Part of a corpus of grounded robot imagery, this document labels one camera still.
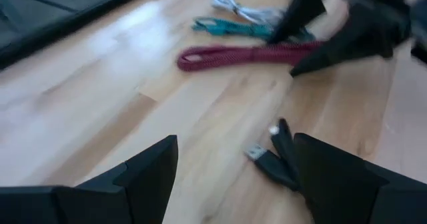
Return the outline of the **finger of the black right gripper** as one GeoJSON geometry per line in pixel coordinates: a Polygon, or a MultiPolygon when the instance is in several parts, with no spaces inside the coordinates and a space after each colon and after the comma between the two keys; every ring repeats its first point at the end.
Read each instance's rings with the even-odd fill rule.
{"type": "Polygon", "coordinates": [[[394,48],[410,36],[411,22],[407,16],[355,4],[344,26],[328,41],[304,57],[290,75],[311,73],[345,61],[379,55],[389,59],[394,48]]]}
{"type": "Polygon", "coordinates": [[[285,41],[325,11],[322,0],[292,0],[267,43],[276,44],[285,41]]]}

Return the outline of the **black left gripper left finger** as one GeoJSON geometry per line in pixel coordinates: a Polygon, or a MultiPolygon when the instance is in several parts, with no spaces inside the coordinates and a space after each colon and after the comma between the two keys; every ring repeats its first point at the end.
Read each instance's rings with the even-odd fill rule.
{"type": "Polygon", "coordinates": [[[175,181],[176,135],[68,187],[1,188],[2,223],[161,223],[175,181]]]}

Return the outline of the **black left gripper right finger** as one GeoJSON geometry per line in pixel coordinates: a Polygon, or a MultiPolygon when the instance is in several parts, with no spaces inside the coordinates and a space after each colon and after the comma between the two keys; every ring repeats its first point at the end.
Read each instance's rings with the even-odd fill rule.
{"type": "Polygon", "coordinates": [[[426,224],[426,184],[305,133],[294,136],[302,193],[316,223],[426,224]]]}

